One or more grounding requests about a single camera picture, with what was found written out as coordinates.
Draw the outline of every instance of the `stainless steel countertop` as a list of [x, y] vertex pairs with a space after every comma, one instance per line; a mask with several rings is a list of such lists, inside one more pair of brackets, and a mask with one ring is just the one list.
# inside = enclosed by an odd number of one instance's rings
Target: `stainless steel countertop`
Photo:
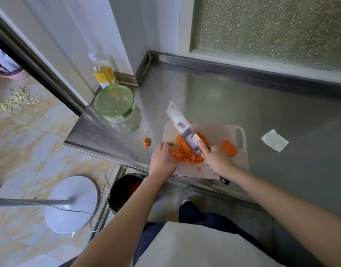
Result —
[[[251, 173], [341, 214], [341, 99], [289, 92], [273, 83], [268, 83], [270, 88], [263, 86], [263, 80], [258, 84], [153, 62], [141, 85], [133, 88], [136, 112], [129, 121], [110, 123], [89, 106], [64, 145], [148, 171], [151, 153], [169, 121], [166, 108], [173, 100], [188, 120], [244, 128]], [[272, 129], [289, 141], [280, 153], [261, 140]], [[149, 130], [152, 145], [144, 149], [142, 140]], [[173, 179], [253, 201], [233, 183]]]

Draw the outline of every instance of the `knife handle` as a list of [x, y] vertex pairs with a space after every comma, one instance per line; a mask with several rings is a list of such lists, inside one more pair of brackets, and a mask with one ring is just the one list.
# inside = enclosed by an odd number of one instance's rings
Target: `knife handle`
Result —
[[222, 176], [220, 176], [220, 180], [221, 180], [221, 182], [223, 182], [226, 185], [230, 184], [230, 181], [223, 178]]

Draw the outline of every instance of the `pants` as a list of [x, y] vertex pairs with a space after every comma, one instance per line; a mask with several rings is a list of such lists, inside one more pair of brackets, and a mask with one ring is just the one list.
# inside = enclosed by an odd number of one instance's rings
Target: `pants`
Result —
[[[239, 234], [245, 240], [253, 244], [255, 247], [266, 253], [267, 249], [253, 236], [240, 229], [235, 223], [223, 215], [214, 214], [212, 212], [203, 213], [192, 202], [184, 202], [179, 208], [179, 222], [194, 225], [201, 225], [208, 228], [224, 231], [227, 233]], [[136, 251], [133, 256], [133, 266], [138, 261], [139, 257], [146, 251], [150, 243], [154, 240], [157, 234], [161, 231], [164, 224], [149, 223], [144, 226], [141, 238], [138, 242]]]

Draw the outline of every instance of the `white shirt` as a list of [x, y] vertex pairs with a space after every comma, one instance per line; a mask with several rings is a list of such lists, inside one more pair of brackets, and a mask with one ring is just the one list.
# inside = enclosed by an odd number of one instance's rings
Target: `white shirt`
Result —
[[283, 266], [238, 234], [167, 222], [135, 267]]

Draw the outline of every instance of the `person's left hand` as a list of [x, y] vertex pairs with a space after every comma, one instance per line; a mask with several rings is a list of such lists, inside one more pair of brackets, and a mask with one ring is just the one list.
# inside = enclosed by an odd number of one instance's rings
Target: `person's left hand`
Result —
[[155, 148], [150, 161], [149, 175], [167, 180], [177, 168], [173, 160], [172, 142], [160, 142]]

